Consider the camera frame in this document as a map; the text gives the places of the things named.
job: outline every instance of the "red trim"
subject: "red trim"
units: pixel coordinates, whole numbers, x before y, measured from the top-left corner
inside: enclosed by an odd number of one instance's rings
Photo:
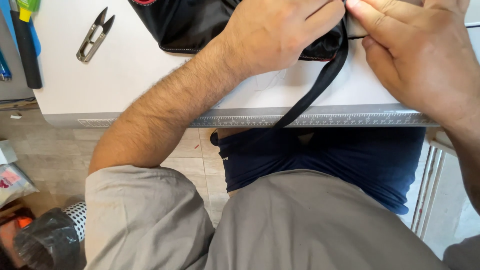
[[[146,5],[155,2],[156,0],[132,0],[134,2],[137,2],[141,5]]]

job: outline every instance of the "green object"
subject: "green object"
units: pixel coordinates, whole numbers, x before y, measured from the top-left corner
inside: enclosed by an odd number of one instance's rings
[[[38,11],[40,0],[17,0],[17,5],[20,7],[20,20],[28,23],[32,12]]]

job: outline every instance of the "orange object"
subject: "orange object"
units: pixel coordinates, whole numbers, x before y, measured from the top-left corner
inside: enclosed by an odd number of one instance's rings
[[[19,217],[17,218],[17,221],[18,221],[18,226],[23,229],[28,224],[30,224],[33,220],[28,217]]]

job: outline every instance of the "shirt sleeve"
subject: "shirt sleeve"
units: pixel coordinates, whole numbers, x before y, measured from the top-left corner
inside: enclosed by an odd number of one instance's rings
[[[87,177],[85,200],[86,270],[203,268],[214,228],[180,172],[101,169]]]

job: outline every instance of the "leg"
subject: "leg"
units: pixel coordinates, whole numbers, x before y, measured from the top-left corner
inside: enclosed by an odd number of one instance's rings
[[[218,143],[223,150],[238,140],[259,138],[268,130],[268,128],[252,128],[244,131],[219,129]],[[281,129],[272,135],[262,137],[242,152],[229,155],[228,160],[223,160],[227,192],[232,196],[235,190],[262,176],[295,169],[293,157],[299,151],[301,151],[301,145],[298,138],[289,129]]]
[[[397,214],[404,206],[425,137],[424,127],[322,128],[301,163],[360,187]]]

